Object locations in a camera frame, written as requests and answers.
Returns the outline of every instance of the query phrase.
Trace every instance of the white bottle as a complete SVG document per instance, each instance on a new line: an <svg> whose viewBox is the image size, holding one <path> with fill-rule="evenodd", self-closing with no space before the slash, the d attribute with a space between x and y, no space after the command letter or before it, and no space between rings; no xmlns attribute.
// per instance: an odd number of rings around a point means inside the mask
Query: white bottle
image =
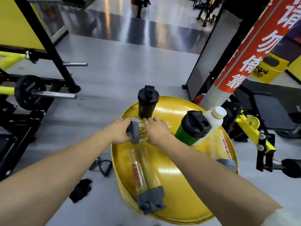
<svg viewBox="0 0 301 226"><path fill-rule="evenodd" d="M208 110L204 113L204 117L207 118L209 124L212 126L207 135L198 139L192 146L197 146L208 138L215 130L217 130L223 124L223 118L227 115L226 110L223 107L216 106L213 110Z"/></svg>

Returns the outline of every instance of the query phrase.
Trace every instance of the white chinese characters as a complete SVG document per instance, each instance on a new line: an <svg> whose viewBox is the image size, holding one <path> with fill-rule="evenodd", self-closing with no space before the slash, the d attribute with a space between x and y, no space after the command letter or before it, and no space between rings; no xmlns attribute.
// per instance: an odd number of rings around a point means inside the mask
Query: white chinese characters
<svg viewBox="0 0 301 226"><path fill-rule="evenodd" d="M243 67L239 70L242 71L248 71L251 73L256 66L259 65L259 63L262 61L262 57L256 58L255 55L252 55L249 59L243 61Z"/></svg>
<svg viewBox="0 0 301 226"><path fill-rule="evenodd" d="M230 88L237 88L246 79L246 77L247 76L240 74L234 75L232 76L233 79L227 83L227 86L229 86Z"/></svg>
<svg viewBox="0 0 301 226"><path fill-rule="evenodd" d="M266 41L263 44L259 44L257 49L257 52L265 51L265 54L269 53L273 47L278 43L279 40L283 38L282 35L277 35L278 31L273 31L270 35L266 36L265 38L262 38L262 41Z"/></svg>
<svg viewBox="0 0 301 226"><path fill-rule="evenodd" d="M286 13L281 17L277 24L283 24L283 28L288 26L290 29L301 17L301 5L299 5L301 0L295 0L293 5L287 5Z"/></svg>

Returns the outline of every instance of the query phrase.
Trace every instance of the black logo on yellow bin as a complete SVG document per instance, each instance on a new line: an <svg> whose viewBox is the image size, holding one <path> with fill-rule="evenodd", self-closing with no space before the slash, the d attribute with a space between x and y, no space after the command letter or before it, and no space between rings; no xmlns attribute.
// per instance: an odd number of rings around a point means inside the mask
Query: black logo on yellow bin
<svg viewBox="0 0 301 226"><path fill-rule="evenodd" d="M261 78L263 75L269 73L269 70L265 70L260 66L255 67L253 70L253 75L256 76L257 78Z"/></svg>

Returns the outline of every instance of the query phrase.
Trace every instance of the right arm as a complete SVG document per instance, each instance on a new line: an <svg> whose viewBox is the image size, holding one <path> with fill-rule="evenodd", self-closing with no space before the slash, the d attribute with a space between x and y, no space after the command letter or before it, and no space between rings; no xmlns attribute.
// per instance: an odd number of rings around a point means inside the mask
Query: right arm
<svg viewBox="0 0 301 226"><path fill-rule="evenodd" d="M165 152L223 226L260 226L281 208L235 172L176 139L157 116L144 123L149 144Z"/></svg>

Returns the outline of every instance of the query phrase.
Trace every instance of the hand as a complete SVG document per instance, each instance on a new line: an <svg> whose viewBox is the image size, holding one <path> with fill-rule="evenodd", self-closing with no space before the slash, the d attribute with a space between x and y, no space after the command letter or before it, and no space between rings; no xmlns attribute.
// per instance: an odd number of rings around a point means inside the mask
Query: hand
<svg viewBox="0 0 301 226"><path fill-rule="evenodd" d="M143 118L146 133L148 134L148 143L153 146L158 146L162 139L171 135L167 129L165 121L161 121L158 116L154 118Z"/></svg>
<svg viewBox="0 0 301 226"><path fill-rule="evenodd" d="M130 141L130 137L126 134L126 129L130 125L130 118L120 118L106 126L103 131L107 133L107 137L113 144L123 144Z"/></svg>

